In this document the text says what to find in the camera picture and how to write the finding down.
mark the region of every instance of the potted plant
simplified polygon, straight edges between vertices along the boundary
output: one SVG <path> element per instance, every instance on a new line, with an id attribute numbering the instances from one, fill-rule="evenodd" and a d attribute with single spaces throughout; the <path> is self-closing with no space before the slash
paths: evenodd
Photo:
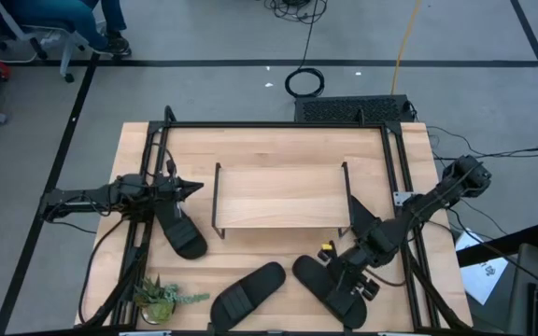
<path id="1" fill-rule="evenodd" d="M 178 303 L 191 304 L 207 300 L 209 294 L 194 294 L 181 296 L 177 294 L 177 285 L 171 284 L 162 287 L 157 275 L 153 284 L 150 278 L 145 277 L 142 287 L 134 287 L 134 303 L 141 311 L 142 318 L 150 324 L 160 324 L 169 321 L 176 310 Z"/>

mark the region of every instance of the office chair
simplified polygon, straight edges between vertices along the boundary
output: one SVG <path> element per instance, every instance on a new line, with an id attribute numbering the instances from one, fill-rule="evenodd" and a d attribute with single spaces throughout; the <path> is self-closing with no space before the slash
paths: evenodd
<path id="1" fill-rule="evenodd" d="M 84 46 L 81 45 L 79 37 L 74 34 L 76 28 L 66 21 L 16 21 L 7 12 L 6 8 L 0 1 L 0 14 L 9 29 L 16 35 L 20 41 L 29 41 L 31 46 L 36 52 L 36 55 L 41 60 L 47 60 L 48 55 L 45 50 L 42 49 L 40 43 L 36 39 L 37 32 L 45 32 L 53 34 L 59 33 L 64 43 L 64 53 L 60 64 L 60 74 L 66 82 L 74 82 L 74 76 L 67 72 L 67 67 L 72 59 L 72 52 L 74 47 L 78 47 L 80 51 L 84 50 Z"/>

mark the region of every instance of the person's leg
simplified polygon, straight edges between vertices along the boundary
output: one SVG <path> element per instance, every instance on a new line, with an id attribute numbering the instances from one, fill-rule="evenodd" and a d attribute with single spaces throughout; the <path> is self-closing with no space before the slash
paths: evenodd
<path id="1" fill-rule="evenodd" d="M 69 21 L 94 49 L 108 45 L 107 38 L 97 32 L 92 9 L 80 0 L 11 0 L 6 5 L 19 22 Z"/>
<path id="2" fill-rule="evenodd" d="M 119 32 L 126 29 L 126 22 L 121 13 L 120 0 L 101 0 L 101 8 L 107 21 L 108 32 Z"/>

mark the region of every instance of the metal bracket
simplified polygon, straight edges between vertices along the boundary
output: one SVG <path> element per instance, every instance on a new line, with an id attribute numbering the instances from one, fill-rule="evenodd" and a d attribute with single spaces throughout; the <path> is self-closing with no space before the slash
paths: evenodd
<path id="1" fill-rule="evenodd" d="M 165 110 L 163 111 L 163 116 L 165 121 L 165 127 L 170 127 L 172 122 L 177 121 L 176 115 L 174 114 L 174 111 L 169 105 L 165 106 Z"/>
<path id="2" fill-rule="evenodd" d="M 342 228 L 337 228 L 337 236 L 338 238 L 342 238 L 346 235 L 346 233 L 348 233 L 350 231 L 350 229 L 352 229 L 352 224 L 350 224 L 349 227 L 345 228 L 342 230 Z"/>
<path id="3" fill-rule="evenodd" d="M 396 135 L 402 135 L 402 125 L 400 125 L 400 121 L 385 121 L 385 127 Z"/>
<path id="4" fill-rule="evenodd" d="M 163 127 L 165 127 L 164 121 L 151 121 L 149 123 L 149 129 L 147 130 L 147 135 L 149 134 L 155 134 L 157 132 L 161 132 Z"/>
<path id="5" fill-rule="evenodd" d="M 213 230 L 215 230 L 215 232 L 217 233 L 217 235 L 219 236 L 219 238 L 221 239 L 225 239 L 225 229 L 218 229 L 216 227 L 213 227 Z"/>
<path id="6" fill-rule="evenodd" d="M 402 206 L 402 204 L 404 204 L 407 199 L 411 198 L 414 195 L 417 195 L 417 193 L 407 191 L 395 191 L 393 193 L 393 202 L 396 204 L 396 206 Z"/>

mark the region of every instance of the small wooden platform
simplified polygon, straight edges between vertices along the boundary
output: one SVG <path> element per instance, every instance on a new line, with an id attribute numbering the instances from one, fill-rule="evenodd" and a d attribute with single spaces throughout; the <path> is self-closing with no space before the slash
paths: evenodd
<path id="1" fill-rule="evenodd" d="M 219 169 L 218 229 L 346 228 L 342 165 Z"/>

